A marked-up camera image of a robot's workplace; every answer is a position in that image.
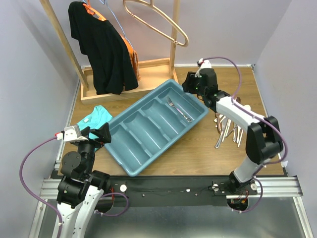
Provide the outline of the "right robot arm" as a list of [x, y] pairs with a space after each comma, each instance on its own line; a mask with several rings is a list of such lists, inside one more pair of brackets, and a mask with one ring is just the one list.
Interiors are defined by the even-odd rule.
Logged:
[[230, 94], [219, 90], [212, 68], [201, 69], [199, 73], [188, 72], [182, 87], [184, 92], [202, 97], [207, 108], [226, 116], [246, 132], [246, 157], [223, 186], [232, 194], [241, 193], [263, 166], [283, 150], [277, 119], [253, 113], [233, 100]]

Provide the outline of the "silver knife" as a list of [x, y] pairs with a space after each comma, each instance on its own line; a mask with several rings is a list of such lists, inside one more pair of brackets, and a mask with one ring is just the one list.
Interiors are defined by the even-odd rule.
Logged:
[[223, 119], [222, 125], [221, 125], [221, 133], [220, 133], [221, 142], [223, 142], [225, 137], [227, 136], [229, 128], [230, 128], [230, 125], [231, 125], [231, 120], [228, 119], [227, 117], [225, 117]]

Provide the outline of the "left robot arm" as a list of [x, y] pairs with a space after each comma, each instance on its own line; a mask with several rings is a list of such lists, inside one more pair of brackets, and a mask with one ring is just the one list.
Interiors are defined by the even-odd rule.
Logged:
[[110, 189], [110, 176], [93, 170], [95, 151], [111, 142], [109, 124], [106, 122], [99, 129], [72, 125], [56, 137], [77, 146], [77, 151], [66, 153], [61, 160], [54, 235], [82, 238], [99, 198]]

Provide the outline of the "copper knife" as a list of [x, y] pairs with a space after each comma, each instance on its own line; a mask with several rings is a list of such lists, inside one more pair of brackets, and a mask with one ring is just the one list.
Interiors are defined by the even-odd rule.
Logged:
[[221, 133], [220, 114], [219, 113], [215, 113], [215, 117], [216, 117], [216, 125], [217, 125], [218, 133]]

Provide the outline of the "silver fork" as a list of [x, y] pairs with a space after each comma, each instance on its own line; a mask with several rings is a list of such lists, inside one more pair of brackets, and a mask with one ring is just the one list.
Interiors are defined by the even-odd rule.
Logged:
[[167, 103], [169, 104], [169, 106], [175, 108], [184, 118], [187, 122], [192, 122], [192, 119], [187, 116], [184, 112], [182, 112], [175, 104], [174, 102], [171, 100], [171, 98], [169, 96], [166, 97]]

